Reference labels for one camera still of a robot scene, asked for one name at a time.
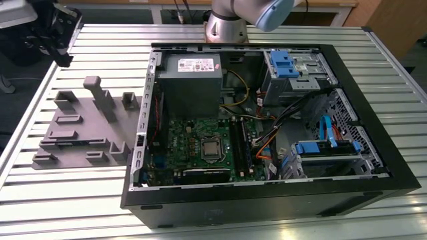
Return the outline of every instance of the ram slot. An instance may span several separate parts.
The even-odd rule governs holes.
[[[246,173],[254,173],[252,170],[252,158],[251,158],[251,144],[248,138],[248,132],[246,127],[246,121],[240,120],[243,140],[244,140],[244,161],[246,161]]]
[[[232,119],[230,121],[230,140],[232,149],[232,160],[235,167],[235,174],[244,177],[248,174],[247,164],[247,135],[243,128],[242,121]]]

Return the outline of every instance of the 3d printed holder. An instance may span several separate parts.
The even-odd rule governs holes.
[[[87,76],[83,87],[92,97],[59,91],[58,105],[34,169],[124,166],[135,145],[143,98],[134,92],[112,97],[99,76]]]

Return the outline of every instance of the motherboard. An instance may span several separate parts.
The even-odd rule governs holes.
[[[250,142],[256,136],[252,119],[171,120],[167,155],[152,157],[154,179],[160,182],[151,184],[202,184],[215,178],[227,178],[219,182],[264,180],[264,166],[256,165],[250,145],[239,141],[244,137]]]

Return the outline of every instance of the green motherboard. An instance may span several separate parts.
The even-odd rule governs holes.
[[[164,168],[174,170],[222,168],[231,171],[230,182],[264,180],[263,165],[254,165],[250,174],[236,173],[230,126],[230,119],[171,120]],[[256,122],[252,119],[244,120],[244,127],[247,138],[255,138]],[[164,179],[164,182],[160,185],[174,185],[172,174],[176,177],[180,172],[162,174],[160,179]]]

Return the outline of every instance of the metal workbench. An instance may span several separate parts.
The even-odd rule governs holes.
[[[87,24],[70,50],[70,68],[52,65],[0,158],[0,236],[4,239],[419,239],[427,233],[427,96],[374,34],[361,28],[248,28],[252,43],[334,44],[423,188],[339,217],[150,230],[122,210],[126,167],[34,170],[59,90],[103,78],[111,95],[143,94],[152,42],[202,42],[203,27]]]

